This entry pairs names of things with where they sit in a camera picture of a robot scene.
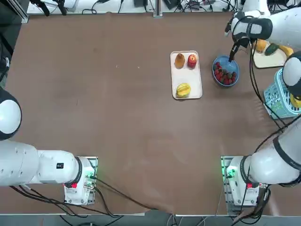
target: apple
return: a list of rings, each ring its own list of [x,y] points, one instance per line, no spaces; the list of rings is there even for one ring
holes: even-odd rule
[[[190,68],[195,68],[197,65],[198,58],[194,54],[190,54],[187,60],[187,66]]]

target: brown table surface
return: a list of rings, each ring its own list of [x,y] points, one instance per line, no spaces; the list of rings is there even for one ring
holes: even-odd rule
[[[276,129],[254,94],[249,55],[239,51],[238,83],[222,89],[212,62],[229,54],[230,13],[32,16],[16,44],[7,90],[23,110],[14,140],[38,149],[99,157],[99,177],[131,197],[177,214],[213,215],[222,188],[221,155],[252,154]],[[172,51],[199,54],[203,96],[172,97]],[[259,89],[276,69],[255,70]],[[34,186],[63,200],[62,185]],[[59,213],[1,188],[1,213]],[[301,187],[272,187],[266,214],[301,215]],[[114,213],[145,209],[105,190]],[[103,210],[99,197],[93,208]],[[87,211],[76,209],[78,213]],[[218,214],[226,214],[224,195]]]

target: rectangular tray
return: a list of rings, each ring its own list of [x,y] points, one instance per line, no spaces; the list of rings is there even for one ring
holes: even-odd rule
[[[177,69],[174,65],[176,56],[182,53],[185,57],[185,64],[183,68]],[[187,59],[190,54],[195,54],[198,58],[197,65],[194,69],[190,69],[187,66]],[[201,82],[201,71],[199,67],[199,57],[196,51],[174,51],[170,54],[170,68],[171,68],[171,83],[172,83],[172,93],[173,97],[177,100],[181,99],[199,99],[201,98],[202,82]],[[191,87],[191,91],[188,97],[180,98],[176,95],[176,90],[178,85],[181,83],[188,83]]]
[[[264,48],[264,51],[269,47],[270,43],[267,42],[267,46]],[[263,68],[272,68],[272,67],[282,67],[286,61],[285,53],[277,49],[275,53],[270,56],[264,55],[264,51],[262,53],[258,53],[255,51],[254,54],[254,64],[258,69]]]

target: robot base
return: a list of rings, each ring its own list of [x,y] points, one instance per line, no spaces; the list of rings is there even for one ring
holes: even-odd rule
[[[225,192],[225,200],[228,215],[235,216],[240,212],[241,203],[244,198],[246,184],[240,175],[240,161],[243,156],[222,156],[222,176]],[[255,206],[259,194],[259,186],[248,188],[244,200],[244,207]]]
[[[96,177],[98,158],[78,156],[82,164],[82,173],[77,184],[70,188],[64,186],[65,202],[75,205],[90,205],[95,202],[94,186],[96,182],[90,176]]]
[[[255,206],[259,193],[259,186],[252,187],[252,184],[246,185],[240,172],[240,162],[243,156],[236,156],[232,159],[230,165],[226,169],[226,176],[231,188],[234,205],[241,206],[244,198],[246,186],[246,197],[244,200],[244,206]]]

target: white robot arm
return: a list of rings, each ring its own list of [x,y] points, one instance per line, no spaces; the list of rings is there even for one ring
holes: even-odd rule
[[[19,129],[22,111],[18,101],[0,88],[0,186],[64,184],[65,202],[94,203],[96,166],[86,157],[59,150],[37,150],[9,141]]]
[[[266,0],[247,0],[243,11],[237,12],[227,25],[233,40],[262,39],[269,42],[301,48],[301,8],[292,8],[270,15]],[[301,52],[292,54],[283,68],[283,80],[291,94],[301,97]],[[248,187],[244,205],[254,206],[259,183],[293,185],[300,182],[301,172],[301,118],[283,134],[250,156],[237,156],[227,168],[229,184],[235,205]]]

